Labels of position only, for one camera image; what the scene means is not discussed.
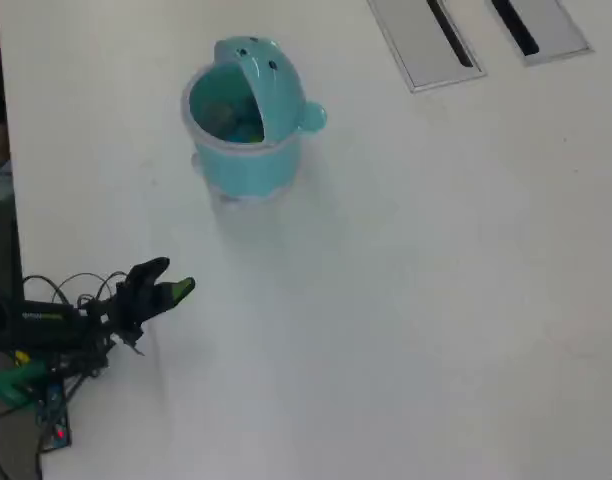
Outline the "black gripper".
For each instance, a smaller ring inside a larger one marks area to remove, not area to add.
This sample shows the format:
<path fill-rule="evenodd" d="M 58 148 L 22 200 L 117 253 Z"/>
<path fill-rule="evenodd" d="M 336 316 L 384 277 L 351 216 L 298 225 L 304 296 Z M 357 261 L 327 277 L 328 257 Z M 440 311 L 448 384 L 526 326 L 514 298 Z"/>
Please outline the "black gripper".
<path fill-rule="evenodd" d="M 116 285 L 107 314 L 112 333 L 122 341 L 138 341 L 143 323 L 174 309 L 195 289 L 192 277 L 157 284 L 169 265 L 167 257 L 148 260 L 133 266 L 125 280 Z"/>

